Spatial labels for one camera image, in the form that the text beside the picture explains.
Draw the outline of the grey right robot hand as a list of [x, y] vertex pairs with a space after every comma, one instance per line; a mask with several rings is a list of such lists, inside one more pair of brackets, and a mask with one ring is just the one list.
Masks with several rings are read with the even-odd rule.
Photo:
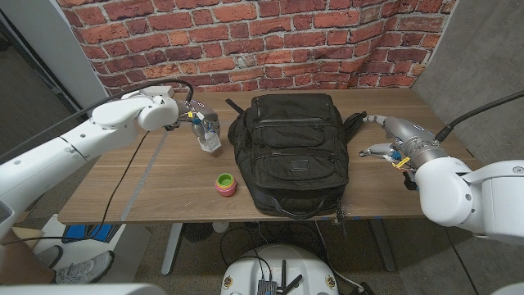
[[371, 115], [363, 118], [363, 122], [378, 123], [392, 143], [374, 144], [360, 151], [361, 157], [392, 157], [394, 152], [402, 152], [410, 158], [412, 166], [418, 168], [428, 161], [448, 156], [428, 129], [409, 120], [393, 116]]

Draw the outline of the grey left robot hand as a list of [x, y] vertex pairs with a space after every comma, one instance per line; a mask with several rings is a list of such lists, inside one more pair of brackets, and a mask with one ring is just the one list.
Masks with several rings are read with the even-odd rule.
[[220, 134], [219, 117], [213, 109], [196, 100], [185, 104], [188, 107], [187, 119], [192, 123], [192, 131], [201, 143], [206, 141], [208, 134]]

